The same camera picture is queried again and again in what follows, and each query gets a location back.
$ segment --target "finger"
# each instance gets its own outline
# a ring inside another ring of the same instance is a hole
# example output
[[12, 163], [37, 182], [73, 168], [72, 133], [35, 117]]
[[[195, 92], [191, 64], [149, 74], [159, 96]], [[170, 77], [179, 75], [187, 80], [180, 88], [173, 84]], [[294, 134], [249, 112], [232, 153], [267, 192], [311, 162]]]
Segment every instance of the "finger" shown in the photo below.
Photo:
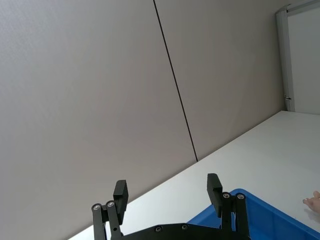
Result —
[[311, 210], [313, 210], [313, 204], [309, 202], [309, 199], [303, 199], [302, 201], [305, 205], [307, 205]]
[[312, 198], [306, 198], [306, 200], [307, 200], [308, 203], [310, 203], [311, 205], [313, 205], [315, 198], [314, 198], [314, 197], [312, 197]]
[[314, 191], [314, 192], [313, 192], [313, 196], [314, 196], [316, 199], [320, 199], [320, 192]]

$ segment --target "blue plastic bin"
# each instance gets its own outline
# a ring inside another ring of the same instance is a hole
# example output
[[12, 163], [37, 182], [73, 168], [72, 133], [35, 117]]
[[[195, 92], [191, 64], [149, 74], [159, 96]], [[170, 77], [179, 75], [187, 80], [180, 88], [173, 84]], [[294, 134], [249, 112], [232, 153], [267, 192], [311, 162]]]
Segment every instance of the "blue plastic bin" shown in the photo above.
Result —
[[[232, 195], [237, 193], [246, 196], [246, 211], [252, 240], [320, 240], [319, 232], [284, 214], [246, 190], [231, 191]], [[211, 205], [188, 223], [218, 228], [221, 219], [217, 217]]]

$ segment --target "bolt head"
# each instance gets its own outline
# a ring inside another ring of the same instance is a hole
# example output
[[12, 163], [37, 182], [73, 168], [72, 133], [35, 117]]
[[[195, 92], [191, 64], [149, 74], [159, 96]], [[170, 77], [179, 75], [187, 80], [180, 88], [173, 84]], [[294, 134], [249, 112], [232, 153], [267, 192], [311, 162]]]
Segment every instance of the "bolt head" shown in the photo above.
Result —
[[100, 208], [100, 205], [99, 204], [96, 204], [93, 206], [93, 210], [98, 210]]
[[115, 205], [115, 203], [113, 201], [110, 201], [106, 204], [109, 208], [112, 207], [113, 205]]
[[230, 198], [230, 194], [228, 194], [228, 193], [224, 193], [222, 196], [223, 196], [225, 199]]
[[156, 233], [159, 233], [159, 232], [162, 231], [162, 227], [161, 226], [156, 226], [154, 230], [155, 230]]
[[243, 196], [242, 194], [238, 194], [236, 197], [237, 197], [238, 199], [244, 199], [244, 198], [245, 198], [245, 196]]

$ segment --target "white tabletop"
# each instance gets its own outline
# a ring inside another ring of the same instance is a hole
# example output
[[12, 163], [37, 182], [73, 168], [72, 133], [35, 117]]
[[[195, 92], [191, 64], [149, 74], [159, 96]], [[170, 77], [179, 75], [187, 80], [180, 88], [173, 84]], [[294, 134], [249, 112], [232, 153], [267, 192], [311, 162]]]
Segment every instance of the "white tabletop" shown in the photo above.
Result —
[[[189, 221], [210, 205], [208, 173], [224, 191], [245, 189], [320, 232], [320, 216], [302, 203], [320, 190], [320, 115], [286, 111], [130, 202], [121, 231]], [[93, 239], [90, 226], [70, 240]]]

